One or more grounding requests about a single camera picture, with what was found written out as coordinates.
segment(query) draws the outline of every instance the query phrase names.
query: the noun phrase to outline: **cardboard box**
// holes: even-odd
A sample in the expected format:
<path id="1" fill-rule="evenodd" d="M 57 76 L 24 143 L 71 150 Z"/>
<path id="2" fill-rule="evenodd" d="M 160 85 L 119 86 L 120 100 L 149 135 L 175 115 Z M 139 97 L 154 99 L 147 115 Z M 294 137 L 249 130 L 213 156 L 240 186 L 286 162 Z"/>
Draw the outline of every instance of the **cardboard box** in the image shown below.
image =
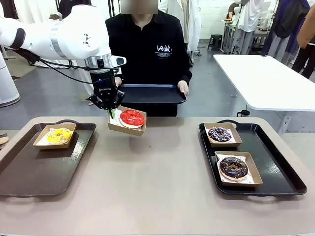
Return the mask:
<path id="1" fill-rule="evenodd" d="M 37 139 L 34 142 L 34 146 L 37 147 L 40 150 L 46 150 L 46 149 L 66 149 L 69 148 L 73 134 L 75 132 L 77 125 L 76 124 L 53 124 L 53 125 L 47 125 L 43 131 L 40 133 L 40 135 L 37 137 Z M 65 144 L 61 144 L 61 145 L 46 145 L 46 146 L 38 146 L 36 145 L 47 133 L 50 132 L 50 129 L 61 129 L 61 128 L 65 128 L 65 129 L 69 129 L 71 130 L 73 133 L 71 135 L 70 140 L 65 143 Z"/>
<path id="2" fill-rule="evenodd" d="M 206 130 L 215 128 L 215 127 L 222 127 L 224 129 L 230 129 L 232 132 L 233 138 L 235 139 L 235 143 L 218 142 L 211 139 L 207 133 L 207 136 L 208 136 L 208 139 L 210 141 L 210 145 L 212 148 L 223 148 L 223 147 L 237 148 L 243 142 L 232 123 L 205 123 L 204 125 L 205 125 Z"/>
<path id="3" fill-rule="evenodd" d="M 134 111 L 140 112 L 143 115 L 144 119 L 145 119 L 144 125 L 141 126 L 140 130 L 130 129 L 130 128 L 127 128 L 127 127 L 121 127 L 121 126 L 118 126 L 118 125 L 111 124 L 110 123 L 110 117 L 108 117 L 108 128 L 110 130 L 122 132 L 122 133 L 125 133 L 125 134 L 131 134 L 131 135 L 135 135 L 135 136 L 142 136 L 144 134 L 144 132 L 146 132 L 146 127 L 147 127 L 147 113 L 146 112 L 138 111 L 138 110 L 127 108 L 127 107 L 123 107 L 123 106 L 120 106 L 117 109 L 121 110 L 122 112 L 124 112 L 126 110 L 134 110 Z"/>
<path id="4" fill-rule="evenodd" d="M 256 186 L 259 186 L 261 184 L 263 184 L 262 182 L 262 179 L 260 177 L 260 174 L 258 172 L 258 169 L 254 163 L 254 160 L 252 159 L 252 156 L 250 153 L 248 152 L 237 152 L 237 151 L 216 151 L 216 159 L 217 159 L 217 165 L 218 165 L 218 171 L 219 173 L 221 173 L 220 171 L 220 167 L 219 167 L 219 164 L 218 164 L 218 155 L 228 155 L 228 156 L 244 156 L 246 159 L 245 159 L 245 163 L 252 175 L 252 178 L 253 178 L 253 181 L 254 183 L 230 183 L 230 182 L 223 182 L 222 181 L 222 185 L 225 185 L 225 186 L 246 186 L 246 187 L 256 187 Z"/>

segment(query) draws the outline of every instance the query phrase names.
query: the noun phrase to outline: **yellow frosted donut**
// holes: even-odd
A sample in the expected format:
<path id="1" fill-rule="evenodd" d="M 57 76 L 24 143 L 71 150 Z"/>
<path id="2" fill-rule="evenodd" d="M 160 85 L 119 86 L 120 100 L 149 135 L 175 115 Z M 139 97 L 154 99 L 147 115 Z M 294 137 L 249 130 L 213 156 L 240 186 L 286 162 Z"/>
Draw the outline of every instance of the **yellow frosted donut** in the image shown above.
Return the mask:
<path id="1" fill-rule="evenodd" d="M 55 129 L 48 134 L 47 140 L 49 144 L 61 145 L 67 143 L 71 138 L 71 130 Z"/>

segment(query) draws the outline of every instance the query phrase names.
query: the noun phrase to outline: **robotic arm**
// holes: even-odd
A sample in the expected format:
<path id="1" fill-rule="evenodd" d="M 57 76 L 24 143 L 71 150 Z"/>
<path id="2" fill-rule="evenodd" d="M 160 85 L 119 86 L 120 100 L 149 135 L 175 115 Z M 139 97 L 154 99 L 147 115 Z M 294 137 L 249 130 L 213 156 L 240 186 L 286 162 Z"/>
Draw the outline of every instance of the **robotic arm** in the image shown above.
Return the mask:
<path id="1" fill-rule="evenodd" d="M 38 60 L 84 59 L 94 86 L 89 99 L 101 109 L 117 108 L 125 96 L 116 87 L 114 71 L 126 64 L 126 59 L 111 55 L 105 21 L 94 6 L 75 6 L 60 22 L 23 24 L 0 16 L 0 44 L 28 50 Z"/>

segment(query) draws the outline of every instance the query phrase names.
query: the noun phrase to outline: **person's hand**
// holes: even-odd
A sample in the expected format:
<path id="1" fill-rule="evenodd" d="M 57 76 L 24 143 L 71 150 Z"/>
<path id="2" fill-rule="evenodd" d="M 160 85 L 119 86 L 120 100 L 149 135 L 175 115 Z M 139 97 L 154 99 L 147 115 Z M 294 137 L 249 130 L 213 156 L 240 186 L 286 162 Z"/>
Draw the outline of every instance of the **person's hand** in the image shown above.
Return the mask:
<path id="1" fill-rule="evenodd" d="M 116 86 L 119 87 L 120 85 L 122 85 L 123 81 L 120 77 L 115 77 L 115 83 Z"/>
<path id="2" fill-rule="evenodd" d="M 52 14 L 52 15 L 50 15 L 49 19 L 51 19 L 51 20 L 59 20 L 60 16 L 57 15 L 57 14 Z"/>
<path id="3" fill-rule="evenodd" d="M 177 87 L 178 87 L 180 92 L 185 94 L 185 96 L 187 96 L 189 94 L 188 84 L 185 80 L 181 80 L 180 82 L 178 82 Z"/>

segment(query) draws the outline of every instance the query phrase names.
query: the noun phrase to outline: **person in black shirt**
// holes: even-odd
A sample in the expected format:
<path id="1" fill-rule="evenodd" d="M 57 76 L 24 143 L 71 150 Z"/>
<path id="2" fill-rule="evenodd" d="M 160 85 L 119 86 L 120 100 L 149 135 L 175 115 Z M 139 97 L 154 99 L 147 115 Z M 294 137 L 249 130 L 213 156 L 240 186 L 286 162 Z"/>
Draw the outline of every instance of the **person in black shirt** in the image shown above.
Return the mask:
<path id="1" fill-rule="evenodd" d="M 76 5 L 92 5 L 91 0 L 61 0 L 58 13 L 50 15 L 49 19 L 62 20 L 70 15 L 71 10 Z"/>
<path id="2" fill-rule="evenodd" d="M 115 78 L 124 84 L 176 85 L 187 95 L 192 73 L 179 20 L 158 11 L 157 14 L 119 14 L 106 21 L 112 54 L 125 57 L 122 75 Z M 132 107 L 159 116 L 156 107 Z M 176 116 L 177 106 L 165 107 L 164 116 Z"/>

